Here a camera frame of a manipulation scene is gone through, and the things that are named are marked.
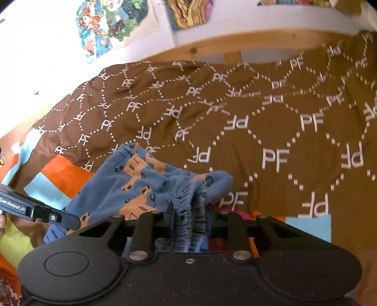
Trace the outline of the blue patterned child pants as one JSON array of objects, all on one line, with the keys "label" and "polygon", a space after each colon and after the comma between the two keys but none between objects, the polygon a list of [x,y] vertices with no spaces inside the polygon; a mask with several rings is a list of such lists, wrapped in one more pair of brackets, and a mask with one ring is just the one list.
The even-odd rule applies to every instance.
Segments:
[{"label": "blue patterned child pants", "polygon": [[85,183],[63,212],[79,217],[84,228],[112,215],[172,210],[172,236],[156,248],[201,252],[208,248],[206,206],[227,196],[233,178],[224,171],[196,174],[155,159],[136,143],[121,145]]}]

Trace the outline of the colourful striped bedsheet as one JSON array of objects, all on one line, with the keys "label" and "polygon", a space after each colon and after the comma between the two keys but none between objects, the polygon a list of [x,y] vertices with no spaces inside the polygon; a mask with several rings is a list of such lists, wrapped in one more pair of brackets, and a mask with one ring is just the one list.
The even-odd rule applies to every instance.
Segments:
[{"label": "colourful striped bedsheet", "polygon": [[[49,134],[47,130],[31,128],[25,136],[24,142],[20,142],[17,153],[6,162],[4,168],[1,168],[1,183],[13,186],[20,193],[39,200],[57,210],[64,208],[79,194],[83,186],[93,177],[100,169],[103,163],[106,163],[119,145],[114,148],[104,147],[104,153],[89,154],[88,148],[84,148],[81,140],[77,145],[61,145],[62,135],[55,133]],[[48,136],[58,136],[58,144],[48,142],[51,140]],[[244,212],[238,208],[246,204],[246,200],[251,199],[252,179],[254,183],[257,174],[253,174],[245,182],[246,187],[241,187],[240,191],[231,191],[221,200],[219,200],[217,210],[229,212],[235,211],[246,220],[255,220],[261,212],[256,210]],[[332,242],[332,218],[331,215],[318,215],[305,219],[303,217],[286,217],[277,216],[276,219],[294,226],[300,230],[321,238],[324,241]],[[49,242],[64,236],[66,230],[53,225],[47,230],[47,234],[38,234],[37,225],[21,225],[17,223],[19,231],[24,231],[24,235],[30,236],[31,244],[37,245],[37,241]]]}]

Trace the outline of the brown PF patterned blanket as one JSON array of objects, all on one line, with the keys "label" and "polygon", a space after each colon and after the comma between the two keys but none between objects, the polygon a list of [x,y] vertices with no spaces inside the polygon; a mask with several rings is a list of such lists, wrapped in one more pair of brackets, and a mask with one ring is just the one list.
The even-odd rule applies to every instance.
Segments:
[{"label": "brown PF patterned blanket", "polygon": [[161,162],[223,170],[238,208],[330,214],[332,242],[376,249],[376,34],[270,64],[135,62],[103,69],[36,125],[103,154],[137,142]]}]

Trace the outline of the white folded cloth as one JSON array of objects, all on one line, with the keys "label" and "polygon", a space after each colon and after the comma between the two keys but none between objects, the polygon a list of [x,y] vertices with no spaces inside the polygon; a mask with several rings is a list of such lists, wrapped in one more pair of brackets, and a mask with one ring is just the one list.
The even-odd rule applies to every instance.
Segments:
[{"label": "white folded cloth", "polygon": [[333,8],[354,20],[361,29],[376,32],[376,0],[331,0]]}]

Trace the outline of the colourful cartoon wall poster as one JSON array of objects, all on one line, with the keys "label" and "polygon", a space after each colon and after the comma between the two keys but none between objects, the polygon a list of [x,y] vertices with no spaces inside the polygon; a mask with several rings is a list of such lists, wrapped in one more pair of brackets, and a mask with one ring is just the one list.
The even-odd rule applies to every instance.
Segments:
[{"label": "colourful cartoon wall poster", "polygon": [[87,63],[159,30],[151,1],[84,1],[75,22]]}]

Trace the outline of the yellow patterned wall poster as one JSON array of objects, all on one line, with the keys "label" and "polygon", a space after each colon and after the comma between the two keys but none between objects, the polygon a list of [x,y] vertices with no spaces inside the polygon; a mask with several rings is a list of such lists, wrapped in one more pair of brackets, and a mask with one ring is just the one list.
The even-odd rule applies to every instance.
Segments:
[{"label": "yellow patterned wall poster", "polygon": [[206,24],[210,20],[212,0],[167,0],[165,6],[173,30]]}]

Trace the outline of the floral wall poster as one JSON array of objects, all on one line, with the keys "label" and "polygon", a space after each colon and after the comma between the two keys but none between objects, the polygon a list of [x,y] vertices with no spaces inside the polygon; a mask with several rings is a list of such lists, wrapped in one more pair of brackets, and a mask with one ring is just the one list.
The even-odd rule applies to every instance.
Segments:
[{"label": "floral wall poster", "polygon": [[319,7],[332,7],[329,0],[261,0],[257,3],[258,6],[272,6],[272,5],[307,5]]}]

